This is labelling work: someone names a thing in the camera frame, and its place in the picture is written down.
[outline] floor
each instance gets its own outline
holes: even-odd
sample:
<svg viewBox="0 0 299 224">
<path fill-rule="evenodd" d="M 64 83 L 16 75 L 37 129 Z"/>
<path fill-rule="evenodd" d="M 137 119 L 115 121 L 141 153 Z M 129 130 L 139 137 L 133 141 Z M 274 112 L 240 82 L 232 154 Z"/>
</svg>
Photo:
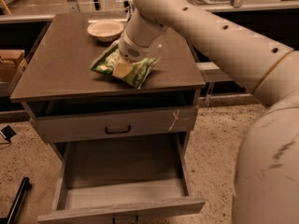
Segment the floor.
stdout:
<svg viewBox="0 0 299 224">
<path fill-rule="evenodd" d="M 68 12 L 66 0 L 42 1 L 18 0 L 9 8 L 16 15 Z M 92 0 L 78 1 L 82 11 L 94 10 Z M 102 9 L 116 8 L 121 8 L 120 2 L 102 4 Z M 215 96 L 210 109 L 200 99 L 199 106 L 185 160 L 193 195 L 206 204 L 199 214 L 144 223 L 231 224 L 235 159 L 246 130 L 264 108 L 247 95 Z M 36 223 L 37 216 L 51 211 L 61 161 L 50 145 L 41 141 L 23 111 L 0 112 L 0 128 L 6 125 L 17 135 L 11 145 L 0 145 L 0 217 L 6 216 L 22 178 L 28 176 L 33 188 L 27 192 L 17 223 Z"/>
</svg>

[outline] desk top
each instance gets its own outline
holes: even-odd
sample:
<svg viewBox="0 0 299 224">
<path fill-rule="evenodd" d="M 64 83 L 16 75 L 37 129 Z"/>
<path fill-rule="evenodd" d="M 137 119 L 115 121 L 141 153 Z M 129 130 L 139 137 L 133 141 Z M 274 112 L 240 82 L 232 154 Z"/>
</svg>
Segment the desk top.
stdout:
<svg viewBox="0 0 299 224">
<path fill-rule="evenodd" d="M 187 90 L 205 85 L 185 39 L 168 28 L 147 57 L 161 57 L 140 90 L 120 79 L 91 71 L 106 48 L 87 33 L 94 14 L 56 15 L 11 95 L 14 102 Z"/>
</svg>

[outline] speckled floor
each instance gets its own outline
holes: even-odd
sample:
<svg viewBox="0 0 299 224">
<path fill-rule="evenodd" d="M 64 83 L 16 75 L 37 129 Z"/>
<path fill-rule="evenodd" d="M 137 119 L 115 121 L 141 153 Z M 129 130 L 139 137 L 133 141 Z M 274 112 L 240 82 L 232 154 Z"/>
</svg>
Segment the speckled floor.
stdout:
<svg viewBox="0 0 299 224">
<path fill-rule="evenodd" d="M 202 100 L 185 156 L 193 195 L 206 200 L 199 214 L 149 219 L 144 223 L 230 224 L 235 159 L 250 124 L 264 108 L 248 96 L 214 97 L 212 109 Z M 43 143 L 20 111 L 0 113 L 0 128 L 10 125 L 17 133 L 11 145 L 0 146 L 0 217 L 4 217 L 24 176 L 33 188 L 19 214 L 20 224 L 36 223 L 51 210 L 61 162 Z"/>
</svg>

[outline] desk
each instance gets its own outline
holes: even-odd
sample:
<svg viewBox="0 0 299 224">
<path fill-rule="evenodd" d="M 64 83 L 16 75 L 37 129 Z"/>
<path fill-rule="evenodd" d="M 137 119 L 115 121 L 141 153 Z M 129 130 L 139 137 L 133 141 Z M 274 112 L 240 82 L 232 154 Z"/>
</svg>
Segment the desk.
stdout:
<svg viewBox="0 0 299 224">
<path fill-rule="evenodd" d="M 40 223 L 185 215 L 204 204 L 184 161 L 205 85 L 192 53 L 168 29 L 148 54 L 161 60 L 140 90 L 95 74 L 91 63 L 107 47 L 88 36 L 89 21 L 118 16 L 56 15 L 11 95 L 63 161 L 53 211 Z"/>
</svg>

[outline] drawer front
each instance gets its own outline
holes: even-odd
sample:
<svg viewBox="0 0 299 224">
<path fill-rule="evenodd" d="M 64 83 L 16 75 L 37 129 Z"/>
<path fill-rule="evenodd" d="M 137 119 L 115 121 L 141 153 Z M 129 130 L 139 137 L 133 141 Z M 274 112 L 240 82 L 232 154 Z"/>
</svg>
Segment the drawer front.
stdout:
<svg viewBox="0 0 299 224">
<path fill-rule="evenodd" d="M 47 143 L 191 131 L 197 105 L 31 119 Z"/>
<path fill-rule="evenodd" d="M 176 133 L 68 143 L 53 202 L 39 223 L 111 224 L 198 213 Z"/>
</svg>

